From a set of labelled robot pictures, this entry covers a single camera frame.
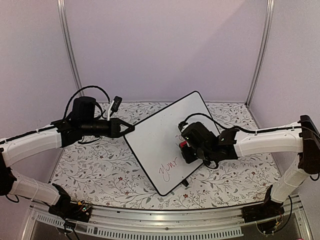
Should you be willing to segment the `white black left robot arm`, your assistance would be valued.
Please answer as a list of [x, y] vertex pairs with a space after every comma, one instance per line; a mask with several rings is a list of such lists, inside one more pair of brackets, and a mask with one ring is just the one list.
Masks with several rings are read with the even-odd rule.
[[12, 195], [41, 201], [49, 205], [53, 214], [63, 217], [86, 214], [88, 204], [72, 202], [70, 195], [60, 185], [24, 176], [12, 167], [29, 157], [70, 146], [86, 136], [116, 139], [133, 132], [133, 125], [112, 116], [121, 103], [122, 98], [116, 96], [106, 110], [101, 109], [100, 114], [95, 116], [96, 108], [101, 108], [95, 98], [72, 98], [67, 104], [72, 109], [67, 110], [62, 119], [18, 136], [3, 138], [0, 141], [1, 196]]

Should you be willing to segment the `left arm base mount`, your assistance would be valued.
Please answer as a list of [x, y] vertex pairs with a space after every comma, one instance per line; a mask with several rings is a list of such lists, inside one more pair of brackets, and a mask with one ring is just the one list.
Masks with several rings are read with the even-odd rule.
[[88, 223], [92, 214], [92, 204], [83, 200], [75, 202], [71, 200], [69, 194], [59, 185], [52, 184], [59, 193], [59, 199], [56, 204], [49, 207], [48, 212], [59, 216], [62, 219], [71, 219], [75, 221]]

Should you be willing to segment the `white dry-erase whiteboard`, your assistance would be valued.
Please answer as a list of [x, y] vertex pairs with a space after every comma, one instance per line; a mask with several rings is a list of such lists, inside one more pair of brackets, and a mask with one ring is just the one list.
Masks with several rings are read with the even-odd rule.
[[168, 195], [203, 162], [186, 163], [179, 144], [183, 142], [180, 122], [201, 122], [215, 135], [219, 130], [207, 117], [210, 112], [198, 91], [193, 91], [135, 124], [124, 139], [147, 178], [160, 196]]

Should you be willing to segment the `red black whiteboard eraser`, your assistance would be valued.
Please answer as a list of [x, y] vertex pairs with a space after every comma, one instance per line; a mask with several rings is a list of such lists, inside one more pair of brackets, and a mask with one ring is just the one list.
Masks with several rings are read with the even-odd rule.
[[188, 145], [188, 142], [187, 141], [183, 141], [179, 144], [179, 148], [180, 149], [183, 149], [183, 148], [188, 148], [189, 145]]

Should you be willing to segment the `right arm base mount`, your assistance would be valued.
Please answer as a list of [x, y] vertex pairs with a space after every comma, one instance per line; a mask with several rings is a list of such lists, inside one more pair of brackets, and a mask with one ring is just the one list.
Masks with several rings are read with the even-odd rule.
[[270, 186], [265, 194], [264, 201], [260, 204], [244, 206], [241, 209], [242, 218], [245, 223], [264, 220], [267, 218], [276, 217], [285, 213], [283, 203], [278, 203], [272, 200]]

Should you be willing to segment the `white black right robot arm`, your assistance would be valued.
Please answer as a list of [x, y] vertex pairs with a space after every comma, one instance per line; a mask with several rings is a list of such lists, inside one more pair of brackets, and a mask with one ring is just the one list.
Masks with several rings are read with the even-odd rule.
[[186, 163], [201, 159], [208, 165], [224, 160], [236, 160], [255, 154], [296, 153], [284, 175], [271, 185], [259, 206], [262, 218], [269, 218], [308, 177], [320, 173], [320, 133], [308, 115], [299, 121], [274, 128], [248, 130], [240, 126], [225, 127], [215, 135], [203, 123], [178, 124], [184, 142], [179, 145]]

